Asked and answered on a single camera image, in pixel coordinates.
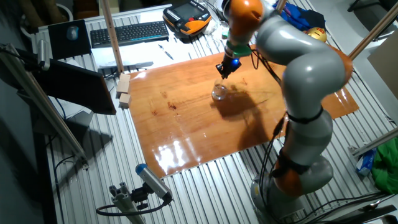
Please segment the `keyboard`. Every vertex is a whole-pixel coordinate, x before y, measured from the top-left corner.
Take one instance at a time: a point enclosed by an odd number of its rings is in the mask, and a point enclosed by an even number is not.
[[[167,40],[169,32],[164,21],[146,22],[122,27],[115,27],[119,46],[138,44],[154,40]],[[110,47],[111,40],[107,29],[92,30],[90,32],[93,48]]]

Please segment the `desk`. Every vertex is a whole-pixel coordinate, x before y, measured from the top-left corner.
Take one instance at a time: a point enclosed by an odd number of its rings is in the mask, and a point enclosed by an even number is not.
[[[302,1],[302,5],[305,9],[311,9],[307,1]],[[114,21],[116,26],[135,24],[140,21],[141,13],[165,7],[167,6],[122,12],[114,15]],[[88,32],[106,28],[102,17],[87,19],[86,25]],[[49,41],[46,27],[41,27],[39,33],[33,35],[34,50],[39,39]],[[223,51],[222,44],[207,48],[206,37],[193,38],[188,45],[180,42],[175,44],[183,47],[188,59]],[[97,71],[92,55],[81,55],[75,59],[83,67]],[[348,152],[348,147],[361,147],[363,142],[376,139],[393,127],[382,117],[376,102],[363,95],[366,89],[358,82],[356,75],[346,87],[357,102],[359,110],[333,121],[333,137],[323,155],[331,162],[335,177],[321,190],[299,199],[303,205],[303,210],[297,213],[300,218],[304,216],[303,211],[310,213],[320,204],[335,198],[356,197],[376,190],[371,179],[360,180],[355,173],[355,161]],[[114,90],[111,91],[117,106],[115,94]],[[279,150],[281,145],[276,141],[274,147]],[[51,159],[50,149],[47,149],[50,167],[53,162],[57,163],[70,153],[61,141],[55,141],[53,148],[54,161]],[[111,204],[111,195],[108,192],[110,185],[125,181],[130,190],[142,185],[142,180],[134,169],[137,164],[144,162],[144,158],[129,110],[117,108],[115,116],[95,114],[90,130],[83,140],[83,148],[90,165],[87,171],[82,170],[78,163],[74,169],[71,162],[62,164],[57,170],[59,179],[68,180],[60,183],[65,223],[127,223],[125,218],[98,216],[95,208]],[[261,168],[263,155],[263,145],[258,145],[163,178],[173,192],[174,202],[171,207],[144,215],[147,223],[236,223],[237,220],[240,223],[258,223],[252,209],[249,186]],[[274,152],[271,162],[275,162]],[[54,199],[58,222],[62,223],[56,192]],[[159,200],[153,195],[149,197],[148,203],[150,208],[159,206]]]

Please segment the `orange wooden surface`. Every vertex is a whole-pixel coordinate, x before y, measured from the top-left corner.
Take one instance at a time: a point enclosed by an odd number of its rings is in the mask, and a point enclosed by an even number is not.
[[[279,85],[250,57],[223,85],[228,95],[213,101],[223,54],[131,74],[130,111],[147,165],[159,176],[267,142],[285,113]],[[282,77],[284,66],[271,64]],[[332,118],[358,109],[343,88],[322,103]]]

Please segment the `white paper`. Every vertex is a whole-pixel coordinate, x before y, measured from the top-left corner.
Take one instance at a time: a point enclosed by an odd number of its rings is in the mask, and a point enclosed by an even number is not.
[[[91,51],[98,68],[117,66],[111,47],[97,48]],[[152,62],[151,52],[146,43],[119,47],[119,51],[124,66]]]
[[[163,10],[142,12],[139,18],[140,23],[163,21]]]
[[[147,68],[159,68],[162,66],[171,65],[174,63],[184,62],[189,60],[190,57],[187,52],[187,48],[183,46],[178,46],[175,43],[170,43],[167,40],[155,41],[146,43],[148,48],[152,51],[152,61],[154,64]],[[167,54],[159,47],[161,45],[164,50],[169,53],[173,59],[171,59]]]

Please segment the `monitor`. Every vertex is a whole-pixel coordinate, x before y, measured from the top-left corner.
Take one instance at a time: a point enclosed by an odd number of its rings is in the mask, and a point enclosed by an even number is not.
[[[25,60],[37,63],[37,54],[17,51]],[[98,72],[50,59],[47,71],[32,74],[49,96],[85,106],[94,113],[116,114],[104,77]],[[17,83],[12,86],[21,89]]]

